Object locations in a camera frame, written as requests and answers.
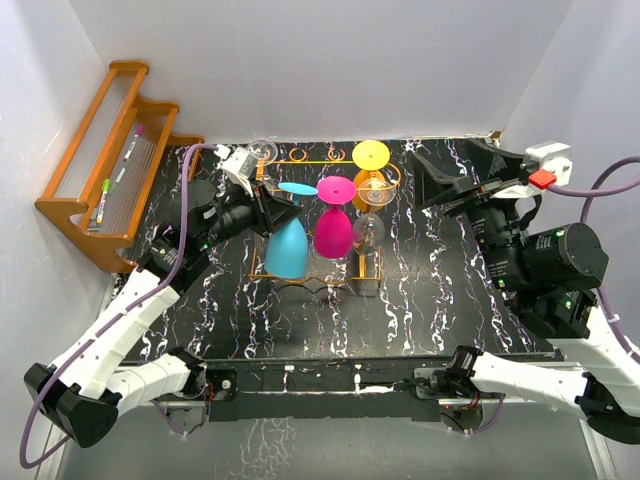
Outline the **yellow plastic wine glass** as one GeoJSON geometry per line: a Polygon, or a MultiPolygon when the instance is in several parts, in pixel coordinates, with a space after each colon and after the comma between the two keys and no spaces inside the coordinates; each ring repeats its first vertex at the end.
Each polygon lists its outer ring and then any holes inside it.
{"type": "Polygon", "coordinates": [[[360,171],[353,179],[356,196],[352,203],[359,211],[376,211],[392,201],[395,188],[381,171],[390,157],[389,148],[378,140],[365,140],[354,147],[352,160],[360,171]]]}

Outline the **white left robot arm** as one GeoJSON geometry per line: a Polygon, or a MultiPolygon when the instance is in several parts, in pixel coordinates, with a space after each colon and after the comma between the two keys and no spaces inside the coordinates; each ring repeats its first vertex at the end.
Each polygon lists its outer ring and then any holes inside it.
{"type": "Polygon", "coordinates": [[[213,247],[248,230],[268,236],[300,212],[258,181],[247,188],[232,185],[222,197],[206,180],[188,183],[120,293],[76,346],[50,365],[36,363],[25,373],[36,410],[88,448],[120,416],[150,400],[202,396],[205,363],[183,347],[125,372],[117,368],[153,322],[209,268],[213,247]]]}

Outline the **tall clear wine glass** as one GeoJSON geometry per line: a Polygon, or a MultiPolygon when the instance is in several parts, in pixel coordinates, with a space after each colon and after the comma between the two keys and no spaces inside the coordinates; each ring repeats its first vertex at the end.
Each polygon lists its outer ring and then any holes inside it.
{"type": "Polygon", "coordinates": [[[247,150],[256,158],[256,165],[265,167],[279,158],[277,146],[269,140],[257,140],[247,145],[247,150]]]}

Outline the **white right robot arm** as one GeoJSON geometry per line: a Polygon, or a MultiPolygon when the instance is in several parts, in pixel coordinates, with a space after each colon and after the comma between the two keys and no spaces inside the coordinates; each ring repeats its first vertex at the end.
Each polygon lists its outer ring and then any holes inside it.
{"type": "Polygon", "coordinates": [[[512,153],[483,140],[467,140],[475,173],[452,176],[412,153],[414,203],[465,215],[493,285],[531,333],[577,363],[573,371],[509,361],[459,346],[442,370],[416,370],[420,398],[514,395],[584,419],[620,443],[639,441],[639,352],[619,331],[596,291],[608,256],[595,231],[582,222],[531,234],[530,215],[516,204],[544,192],[569,193],[570,148],[546,142],[512,153]]]}

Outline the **blue plastic wine glass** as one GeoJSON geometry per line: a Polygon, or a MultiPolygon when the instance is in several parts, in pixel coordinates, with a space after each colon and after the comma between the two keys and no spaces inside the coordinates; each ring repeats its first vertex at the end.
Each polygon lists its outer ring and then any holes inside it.
{"type": "Polygon", "coordinates": [[[306,271],[308,248],[306,231],[295,216],[271,236],[266,252],[265,270],[281,279],[302,278],[306,271]]]}

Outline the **pink plastic wine glass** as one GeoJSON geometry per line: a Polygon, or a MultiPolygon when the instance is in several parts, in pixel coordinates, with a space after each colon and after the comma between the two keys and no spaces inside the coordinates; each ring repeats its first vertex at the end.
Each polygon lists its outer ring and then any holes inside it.
{"type": "Polygon", "coordinates": [[[345,257],[353,242],[352,224],[342,206],[356,194],[354,183],[342,176],[329,176],[317,184],[319,199],[329,206],[316,223],[313,246],[327,259],[345,257]]]}

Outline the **short clear glass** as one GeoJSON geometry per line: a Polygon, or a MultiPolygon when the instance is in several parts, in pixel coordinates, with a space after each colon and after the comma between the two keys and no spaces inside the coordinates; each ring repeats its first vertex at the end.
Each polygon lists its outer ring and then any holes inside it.
{"type": "Polygon", "coordinates": [[[376,211],[394,199],[395,190],[381,177],[370,177],[357,187],[357,194],[364,207],[353,224],[353,247],[357,254],[370,256],[385,238],[385,225],[376,211]]]}

